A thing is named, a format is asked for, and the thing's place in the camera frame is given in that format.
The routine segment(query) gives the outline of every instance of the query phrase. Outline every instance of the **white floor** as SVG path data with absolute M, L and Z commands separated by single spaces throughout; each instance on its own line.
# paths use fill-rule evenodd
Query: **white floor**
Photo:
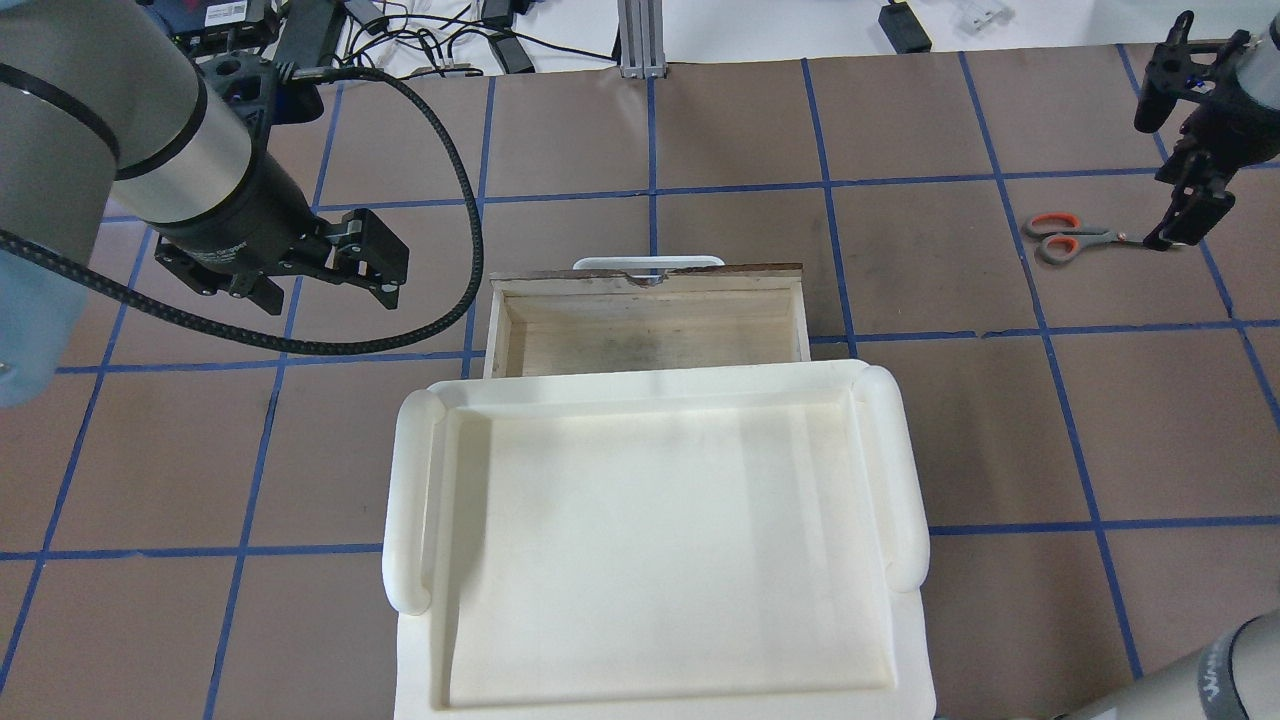
M 1280 10 L 1276 0 L 1001 0 L 1007 17 L 970 32 L 964 8 L 1001 6 L 992 0 L 913 0 L 933 49 L 991 50 L 1111 42 L 1156 42 L 1181 10 L 1196 10 L 1193 38 L 1258 32 Z M 470 0 L 403 0 L 416 13 L 453 15 Z M 783 60 L 892 53 L 877 24 L 881 0 L 663 0 L 667 59 L 686 63 Z M 401 12 L 394 5 L 389 13 Z M 617 32 L 614 0 L 540 0 L 516 29 L 550 42 L 608 54 Z M 605 67 L 525 42 L 539 72 Z M 379 49 L 383 65 L 403 74 L 425 64 L 404 49 Z M 460 38 L 458 60 L 485 73 L 500 68 L 476 36 Z

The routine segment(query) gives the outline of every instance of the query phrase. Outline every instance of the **black power adapter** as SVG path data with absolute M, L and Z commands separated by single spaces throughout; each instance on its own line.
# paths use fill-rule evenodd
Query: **black power adapter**
M 933 41 L 924 32 L 911 6 L 902 0 L 890 0 L 888 5 L 881 6 L 879 23 L 899 55 L 928 53 L 933 47 Z

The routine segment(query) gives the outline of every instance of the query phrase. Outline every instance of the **white plastic tray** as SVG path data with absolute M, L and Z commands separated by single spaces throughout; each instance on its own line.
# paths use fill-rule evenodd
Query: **white plastic tray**
M 396 716 L 933 717 L 901 397 L 858 360 L 411 395 Z

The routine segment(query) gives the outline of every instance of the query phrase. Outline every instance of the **metal post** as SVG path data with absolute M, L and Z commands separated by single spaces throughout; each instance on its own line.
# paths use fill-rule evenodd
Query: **metal post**
M 667 77 L 662 51 L 662 0 L 618 0 L 622 77 Z

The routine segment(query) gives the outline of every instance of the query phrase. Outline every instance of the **black rubber ring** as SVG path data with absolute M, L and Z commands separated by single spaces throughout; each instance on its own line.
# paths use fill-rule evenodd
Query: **black rubber ring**
M 191 138 L 196 136 L 196 131 L 198 131 L 200 126 L 205 123 L 205 110 L 209 109 L 209 88 L 205 87 L 205 78 L 200 74 L 200 70 L 196 70 L 196 87 L 200 88 L 196 94 L 196 109 L 192 110 L 191 117 L 187 118 L 187 124 L 182 126 L 182 129 L 178 131 L 178 135 L 173 136 L 173 140 L 165 143 L 164 147 L 146 160 L 116 170 L 115 179 L 133 179 L 136 177 L 145 176 L 168 163 L 177 154 L 182 152 L 184 147 L 187 147 Z
M 91 110 L 88 105 L 81 102 L 60 87 L 4 63 L 0 63 L 0 83 L 33 95 L 76 118 L 82 126 L 87 127 L 93 132 L 93 135 L 106 143 L 108 150 L 111 151 L 111 156 L 115 158 L 116 163 L 120 161 L 120 142 L 115 140 L 115 133 L 111 132 L 106 120 Z

